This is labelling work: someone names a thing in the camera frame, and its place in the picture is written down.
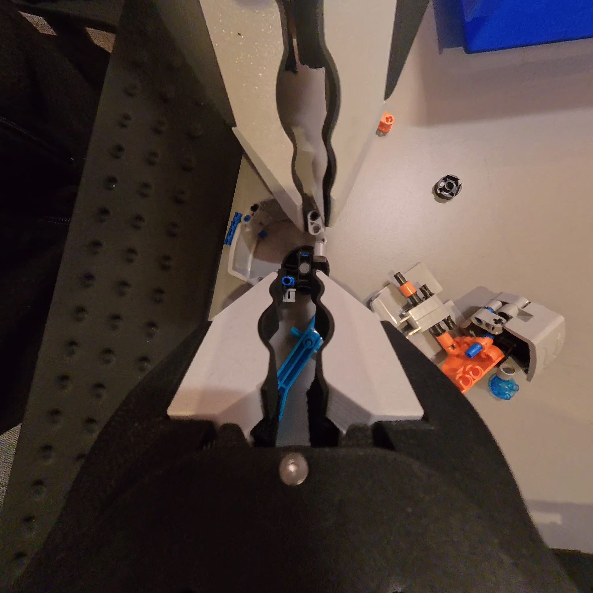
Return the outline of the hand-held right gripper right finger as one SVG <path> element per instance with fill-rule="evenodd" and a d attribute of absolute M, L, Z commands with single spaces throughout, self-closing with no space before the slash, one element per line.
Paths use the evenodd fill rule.
<path fill-rule="evenodd" d="M 307 392 L 310 445 L 335 446 L 352 426 L 422 419 L 380 319 L 323 271 L 313 271 L 311 298 L 322 345 Z"/>

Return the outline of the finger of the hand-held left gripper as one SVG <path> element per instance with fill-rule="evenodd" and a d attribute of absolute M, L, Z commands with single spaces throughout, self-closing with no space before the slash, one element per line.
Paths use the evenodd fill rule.
<path fill-rule="evenodd" d="M 337 221 L 385 106 L 398 1 L 287 1 L 286 124 L 303 216 Z"/>
<path fill-rule="evenodd" d="M 201 1 L 230 101 L 233 132 L 272 196 L 305 229 L 293 179 L 294 145 L 279 117 L 276 87 L 286 60 L 276 1 Z"/>

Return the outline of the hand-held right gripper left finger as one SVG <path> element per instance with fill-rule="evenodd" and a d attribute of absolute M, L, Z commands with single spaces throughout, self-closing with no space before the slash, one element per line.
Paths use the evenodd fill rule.
<path fill-rule="evenodd" d="M 279 274 L 270 273 L 213 317 L 167 414 L 238 425 L 256 445 L 274 446 L 279 424 L 276 355 Z"/>

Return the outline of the grey orange axle assembly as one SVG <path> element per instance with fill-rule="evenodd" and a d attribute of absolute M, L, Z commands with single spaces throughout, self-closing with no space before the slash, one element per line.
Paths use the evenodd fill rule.
<path fill-rule="evenodd" d="M 504 359 L 491 334 L 463 333 L 453 301 L 440 298 L 442 286 L 425 263 L 405 272 L 389 272 L 388 283 L 368 306 L 381 321 L 391 323 L 435 363 L 465 394 Z"/>

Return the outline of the grey shell block assembly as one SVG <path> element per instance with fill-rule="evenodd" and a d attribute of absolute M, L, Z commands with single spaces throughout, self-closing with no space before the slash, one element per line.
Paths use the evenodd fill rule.
<path fill-rule="evenodd" d="M 514 360 L 528 382 L 554 362 L 564 345 L 564 317 L 523 296 L 478 286 L 454 303 L 462 327 L 493 337 L 503 362 Z"/>

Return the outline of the translucent blue round piece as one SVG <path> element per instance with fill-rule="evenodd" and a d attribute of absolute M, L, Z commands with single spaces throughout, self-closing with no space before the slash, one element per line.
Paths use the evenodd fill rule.
<path fill-rule="evenodd" d="M 509 401 L 520 390 L 515 381 L 517 367 L 512 362 L 504 362 L 488 381 L 488 389 L 493 397 Z"/>

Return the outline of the black wheel hub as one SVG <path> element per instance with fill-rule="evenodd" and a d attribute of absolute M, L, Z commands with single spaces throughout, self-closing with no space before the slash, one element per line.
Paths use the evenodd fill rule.
<path fill-rule="evenodd" d="M 317 283 L 315 271 L 329 275 L 330 266 L 327 260 L 315 256 L 313 246 L 299 246 L 290 251 L 279 271 L 283 302 L 296 302 L 297 294 L 311 296 Z"/>

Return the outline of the black dimpled panel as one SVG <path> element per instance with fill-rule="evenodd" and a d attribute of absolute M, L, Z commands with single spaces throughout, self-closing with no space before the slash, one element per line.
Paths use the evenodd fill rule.
<path fill-rule="evenodd" d="M 243 150 L 194 2 L 126 1 L 1 515 L 9 592 L 128 394 L 206 322 Z"/>

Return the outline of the grey black wheel Lego assembly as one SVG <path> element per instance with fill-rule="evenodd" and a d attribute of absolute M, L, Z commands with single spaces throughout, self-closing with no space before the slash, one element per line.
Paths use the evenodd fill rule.
<path fill-rule="evenodd" d="M 274 198 L 252 204 L 238 226 L 230 247 L 228 273 L 256 285 L 277 271 L 285 256 L 299 246 L 314 246 L 324 234 L 324 220 L 317 209 L 305 216 L 301 231 Z"/>

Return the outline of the blue plastic bin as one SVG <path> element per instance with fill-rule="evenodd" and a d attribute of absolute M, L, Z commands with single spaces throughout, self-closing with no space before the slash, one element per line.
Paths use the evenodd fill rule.
<path fill-rule="evenodd" d="M 439 49 L 467 54 L 592 38 L 592 1 L 433 1 Z"/>

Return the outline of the dark grey round plate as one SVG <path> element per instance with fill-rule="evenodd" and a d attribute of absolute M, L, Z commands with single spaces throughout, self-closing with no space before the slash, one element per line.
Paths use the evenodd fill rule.
<path fill-rule="evenodd" d="M 462 188 L 462 182 L 457 175 L 447 174 L 435 183 L 432 191 L 436 199 L 450 202 L 458 196 Z"/>

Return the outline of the light blue plastic tool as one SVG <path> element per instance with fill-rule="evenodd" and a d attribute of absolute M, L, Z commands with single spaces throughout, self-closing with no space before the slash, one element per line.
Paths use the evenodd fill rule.
<path fill-rule="evenodd" d="M 307 362 L 322 346 L 322 336 L 315 329 L 315 315 L 309 321 L 305 331 L 291 328 L 290 335 L 297 339 L 290 354 L 277 372 L 279 402 L 279 420 L 284 415 L 288 393 L 307 365 Z"/>

